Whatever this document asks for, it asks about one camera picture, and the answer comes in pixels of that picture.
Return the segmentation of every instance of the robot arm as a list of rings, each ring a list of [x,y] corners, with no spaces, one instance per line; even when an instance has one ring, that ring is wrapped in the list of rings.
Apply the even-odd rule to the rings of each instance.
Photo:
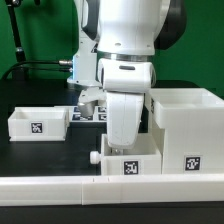
[[[154,74],[153,65],[147,60],[155,54],[154,42],[164,30],[171,1],[100,1],[98,51],[104,58],[99,61],[97,78],[106,91],[111,148],[134,147],[144,93],[149,91]]]

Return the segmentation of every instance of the open box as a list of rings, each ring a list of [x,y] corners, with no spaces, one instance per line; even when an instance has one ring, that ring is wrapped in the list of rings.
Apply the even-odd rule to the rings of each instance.
[[[63,141],[68,125],[62,107],[16,107],[8,119],[10,141]]]

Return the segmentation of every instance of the white plastic bin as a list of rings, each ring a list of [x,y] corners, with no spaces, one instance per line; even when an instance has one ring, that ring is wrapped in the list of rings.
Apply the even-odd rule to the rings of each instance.
[[[150,95],[162,173],[223,173],[224,101],[205,89],[152,89]]]
[[[8,119],[10,141],[63,141],[68,125],[62,107],[16,107]]]

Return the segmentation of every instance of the cable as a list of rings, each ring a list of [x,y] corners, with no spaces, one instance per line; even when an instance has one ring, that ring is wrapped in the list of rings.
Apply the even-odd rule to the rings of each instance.
[[[31,70],[40,70],[40,71],[56,71],[56,72],[71,72],[71,68],[34,68],[34,67],[11,67],[8,69],[2,76],[2,80],[6,80],[10,72],[18,68],[31,69]]]
[[[14,64],[12,67],[10,67],[3,75],[2,75],[2,80],[6,80],[8,75],[10,74],[11,71],[19,68],[21,65],[25,64],[45,64],[45,65],[61,65],[62,62],[65,62],[66,60],[60,60],[60,61],[45,61],[45,60],[39,60],[39,61],[22,61]]]

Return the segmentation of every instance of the green background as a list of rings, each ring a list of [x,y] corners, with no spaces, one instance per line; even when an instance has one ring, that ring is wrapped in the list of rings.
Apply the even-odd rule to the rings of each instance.
[[[187,80],[224,96],[224,1],[185,0],[187,29],[172,48],[157,51],[153,61],[159,80]],[[77,15],[72,0],[24,0],[16,9],[27,59],[71,58],[78,45]],[[0,1],[0,76],[16,62],[5,1]],[[38,72],[35,78],[68,74]]]

